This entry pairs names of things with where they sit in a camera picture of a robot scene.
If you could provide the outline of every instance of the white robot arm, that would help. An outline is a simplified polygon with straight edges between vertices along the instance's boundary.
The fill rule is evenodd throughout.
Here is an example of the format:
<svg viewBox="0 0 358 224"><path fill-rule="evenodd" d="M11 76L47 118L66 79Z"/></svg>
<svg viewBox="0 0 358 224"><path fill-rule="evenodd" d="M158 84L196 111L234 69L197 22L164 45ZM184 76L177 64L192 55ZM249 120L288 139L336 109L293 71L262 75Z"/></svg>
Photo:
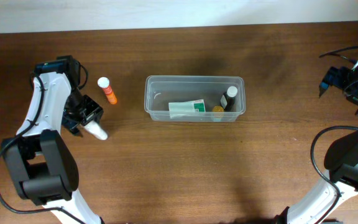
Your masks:
<svg viewBox="0 0 358 224"><path fill-rule="evenodd" d="M100 224L103 220L92 212L78 190L78 168L60 137L62 125L73 134L78 134L76 127L82 125L96 138L108 138L98 123L103 109L79 92L80 67L71 56L35 67L34 94L26 119L16 133L20 138L9 143L3 157L21 198L49 209L62 223ZM27 162L40 154L45 162Z"/></svg>
<svg viewBox="0 0 358 224"><path fill-rule="evenodd" d="M357 157L358 155L352 155L354 151L349 150L349 154L352 157ZM291 206L288 209L287 213L287 224L296 224L296 223L305 223L305 224L314 224L321 223L320 218L325 215L327 217L335 208L340 206L347 199L358 195L358 169L350 170L349 167L337 167L338 170L333 172L326 171L324 175L327 178L333 178L336 174L341 172L342 177L339 178L334 184L341 191L341 198L335 207L326 214L330 206L334 203L337 197L336 189L326 182L323 179L320 179L318 183L311 189L309 193L297 204Z"/></svg>

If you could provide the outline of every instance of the white wall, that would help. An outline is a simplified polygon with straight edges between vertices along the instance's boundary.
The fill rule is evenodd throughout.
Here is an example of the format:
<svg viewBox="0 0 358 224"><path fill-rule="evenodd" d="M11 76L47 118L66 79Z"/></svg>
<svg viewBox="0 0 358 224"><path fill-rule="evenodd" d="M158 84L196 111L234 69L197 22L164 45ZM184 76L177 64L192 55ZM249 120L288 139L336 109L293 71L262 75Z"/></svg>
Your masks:
<svg viewBox="0 0 358 224"><path fill-rule="evenodd" d="M0 33L358 21L358 0L0 0Z"/></svg>

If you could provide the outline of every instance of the wire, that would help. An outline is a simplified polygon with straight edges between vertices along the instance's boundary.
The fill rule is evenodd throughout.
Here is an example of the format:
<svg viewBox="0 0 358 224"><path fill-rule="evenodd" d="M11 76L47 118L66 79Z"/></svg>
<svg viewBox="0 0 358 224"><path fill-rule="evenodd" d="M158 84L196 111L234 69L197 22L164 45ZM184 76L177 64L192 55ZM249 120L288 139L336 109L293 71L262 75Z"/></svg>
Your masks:
<svg viewBox="0 0 358 224"><path fill-rule="evenodd" d="M89 76L89 73L88 73L87 69L86 69L82 64L80 64L80 71L79 71L80 77L81 77L81 68L82 68L82 69L84 70L84 72L85 72L85 82L84 82L84 84L82 84L81 86L78 87L79 90L82 90L82 88L85 87L86 82L88 81L88 76Z"/></svg>
<svg viewBox="0 0 358 224"><path fill-rule="evenodd" d="M333 51L330 51L330 52L326 52L326 53L320 55L319 58L325 57L327 55L332 55L332 54L336 54L336 53L339 53L339 52L343 52L343 51L346 51L346 50L353 50L353 49L358 49L358 46L345 47L343 49L338 49L338 50L333 50Z"/></svg>
<svg viewBox="0 0 358 224"><path fill-rule="evenodd" d="M320 131L316 137L314 137L313 142L311 143L310 146L310 159L311 159L311 163L314 167L314 169L316 170L316 172L318 173L318 175L325 180L327 183L329 183L330 185L332 185L335 190L336 190L336 198L333 202L333 204L328 208L327 212L324 213L324 215L316 222L320 223L322 222L335 208L335 206L337 205L339 199L342 197L341 191L339 190L338 186L335 185L332 181L330 181L317 167L316 164L316 160L314 158L314 147L316 146L317 140L326 132L328 131L332 131L332 130L338 130L338 129L345 129L345 130L353 130L353 131L358 131L358 127L353 127L353 126L332 126L330 128L326 128L322 131Z"/></svg>
<svg viewBox="0 0 358 224"><path fill-rule="evenodd" d="M25 130L21 131L19 134L17 134L16 136L14 136L1 150L0 150L0 159L1 156L3 156L6 151L19 139L21 138L26 132L28 132L30 129L32 129L35 125L35 122L38 120L38 117L41 114L41 110L42 110L42 105L44 103L44 94L45 94L45 88L44 88L44 84L41 80L41 78L39 77L39 75L34 74L35 78L38 79L39 83L40 83L40 91L41 91L41 97L40 97L40 103L37 109L37 112L35 114L34 120L30 122L29 126L27 128L25 128ZM77 221L80 224L85 224L83 221L81 221L79 218L75 217L74 215L70 214L68 211L64 210L63 207L53 207L53 208L43 208L43 209L36 209L36 210L17 210L15 208L12 208L2 197L1 192L0 192L0 202L1 204L7 208L9 211L14 212L14 213L18 213L18 214L34 214L34 213L40 213L40 212L50 212L50 211L59 211L59 212L63 212L64 214L68 215L70 218L74 219L75 221Z"/></svg>
<svg viewBox="0 0 358 224"><path fill-rule="evenodd" d="M358 83L358 80L356 80L356 81L354 81L354 82L348 84L348 86L343 89L343 92L345 92L350 86L352 86L352 85L354 85L354 84L356 84L356 83Z"/></svg>
<svg viewBox="0 0 358 224"><path fill-rule="evenodd" d="M346 57L346 56L343 56L343 55L340 55L340 54L332 53L332 54L324 55L324 56L322 56L322 57L325 57L325 56L337 56L337 57L341 57L341 58L343 58L343 59L349 61L349 62L352 63L353 65L355 65L355 64L357 63L357 60L350 59L350 58L348 58L348 57Z"/></svg>

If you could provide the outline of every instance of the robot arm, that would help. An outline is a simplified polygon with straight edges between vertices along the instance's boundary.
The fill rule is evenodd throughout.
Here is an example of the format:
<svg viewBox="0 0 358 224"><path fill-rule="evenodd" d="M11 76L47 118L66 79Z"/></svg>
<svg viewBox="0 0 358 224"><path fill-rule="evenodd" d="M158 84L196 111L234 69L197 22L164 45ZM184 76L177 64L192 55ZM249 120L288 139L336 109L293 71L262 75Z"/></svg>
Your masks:
<svg viewBox="0 0 358 224"><path fill-rule="evenodd" d="M347 199L358 195L358 131L335 141L328 149L324 166L324 175L341 191L336 209ZM311 189L297 204L288 209L285 223L321 223L317 222L334 203L336 189L323 179Z"/></svg>
<svg viewBox="0 0 358 224"><path fill-rule="evenodd" d="M100 128L103 109L78 89L80 64L71 56L59 57L54 62L35 67L34 94L23 125L17 134L25 132L7 151L3 158L18 195L45 208L60 207L85 223L99 224L103 220L95 215L78 190L79 174L76 162L60 136L60 127L79 134L78 125L98 139L107 139ZM36 121L32 121L42 100ZM2 142L4 147L10 139ZM28 161L44 155L45 162L30 164ZM68 215L52 210L62 223L77 223Z"/></svg>

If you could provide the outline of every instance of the plastic storage bin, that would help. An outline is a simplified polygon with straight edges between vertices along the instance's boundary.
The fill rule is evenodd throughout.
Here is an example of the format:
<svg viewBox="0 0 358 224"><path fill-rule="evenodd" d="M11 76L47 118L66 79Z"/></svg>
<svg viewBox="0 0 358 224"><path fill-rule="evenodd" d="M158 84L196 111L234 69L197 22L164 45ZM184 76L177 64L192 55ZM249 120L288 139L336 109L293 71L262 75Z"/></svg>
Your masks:
<svg viewBox="0 0 358 224"><path fill-rule="evenodd" d="M222 94L230 86L238 89L232 110L213 113L212 109L220 104ZM206 112L170 116L183 113L169 112L169 103L193 100L204 100ZM152 75L146 79L144 109L154 121L233 122L246 111L244 81L240 77Z"/></svg>

